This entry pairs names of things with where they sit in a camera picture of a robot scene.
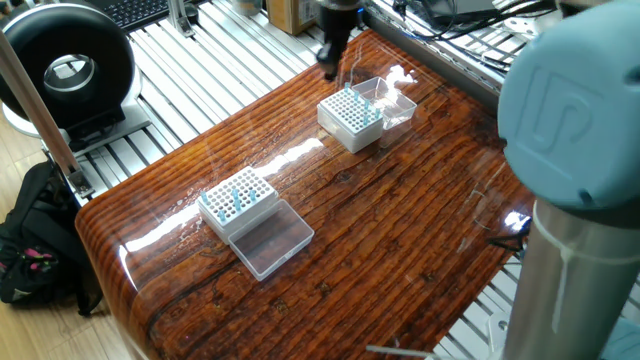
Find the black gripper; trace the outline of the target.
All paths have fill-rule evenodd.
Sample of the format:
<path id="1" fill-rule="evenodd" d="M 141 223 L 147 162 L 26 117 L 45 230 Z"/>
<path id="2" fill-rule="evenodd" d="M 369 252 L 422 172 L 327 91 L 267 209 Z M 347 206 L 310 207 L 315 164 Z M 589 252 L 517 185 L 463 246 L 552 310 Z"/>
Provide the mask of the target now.
<path id="1" fill-rule="evenodd" d="M 316 60 L 324 71 L 326 80 L 334 80 L 351 31 L 359 23 L 360 6 L 319 7 L 319 26 L 324 32 L 324 45 L 316 54 Z"/>

